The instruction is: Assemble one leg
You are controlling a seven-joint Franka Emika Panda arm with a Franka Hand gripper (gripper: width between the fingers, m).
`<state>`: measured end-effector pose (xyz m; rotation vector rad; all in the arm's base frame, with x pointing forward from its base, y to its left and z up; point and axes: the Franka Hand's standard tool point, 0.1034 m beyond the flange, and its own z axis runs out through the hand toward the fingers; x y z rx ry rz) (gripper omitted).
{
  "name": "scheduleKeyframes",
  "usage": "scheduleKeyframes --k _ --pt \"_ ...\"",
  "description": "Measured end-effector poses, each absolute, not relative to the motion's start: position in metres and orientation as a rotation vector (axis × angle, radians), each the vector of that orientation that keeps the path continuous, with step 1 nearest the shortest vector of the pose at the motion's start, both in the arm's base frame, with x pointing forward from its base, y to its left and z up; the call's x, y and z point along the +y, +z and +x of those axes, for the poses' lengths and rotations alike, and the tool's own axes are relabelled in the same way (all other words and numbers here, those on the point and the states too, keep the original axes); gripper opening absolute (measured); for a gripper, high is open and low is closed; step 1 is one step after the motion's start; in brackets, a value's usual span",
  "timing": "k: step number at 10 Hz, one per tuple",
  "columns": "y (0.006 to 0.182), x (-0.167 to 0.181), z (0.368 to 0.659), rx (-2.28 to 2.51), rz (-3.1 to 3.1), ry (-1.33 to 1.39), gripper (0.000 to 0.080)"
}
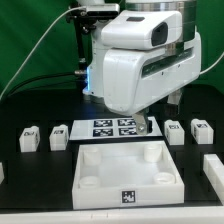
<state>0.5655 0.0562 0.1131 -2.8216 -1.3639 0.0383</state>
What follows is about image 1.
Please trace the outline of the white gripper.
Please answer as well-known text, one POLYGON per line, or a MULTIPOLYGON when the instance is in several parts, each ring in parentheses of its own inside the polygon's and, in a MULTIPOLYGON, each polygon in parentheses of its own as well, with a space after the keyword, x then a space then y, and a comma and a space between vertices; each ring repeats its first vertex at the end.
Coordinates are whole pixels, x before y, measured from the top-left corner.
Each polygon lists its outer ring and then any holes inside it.
POLYGON ((140 110, 199 77, 201 69, 201 37, 198 32, 192 41, 184 43, 189 57, 159 66, 156 72, 143 76, 143 67, 164 55, 165 48, 150 51, 110 49, 103 62, 104 102, 108 109, 121 115, 133 115, 136 132, 148 133, 148 120, 140 110))

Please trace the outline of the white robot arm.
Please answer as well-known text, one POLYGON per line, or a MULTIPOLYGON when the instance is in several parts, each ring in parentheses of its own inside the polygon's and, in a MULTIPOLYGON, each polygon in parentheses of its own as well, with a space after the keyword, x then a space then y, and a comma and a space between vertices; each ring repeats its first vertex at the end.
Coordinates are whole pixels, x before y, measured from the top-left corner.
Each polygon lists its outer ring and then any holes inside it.
POLYGON ((148 133, 145 109, 164 97, 178 104, 181 88, 199 77, 197 0, 126 0, 123 11, 104 0, 78 2, 95 26, 83 93, 148 133))

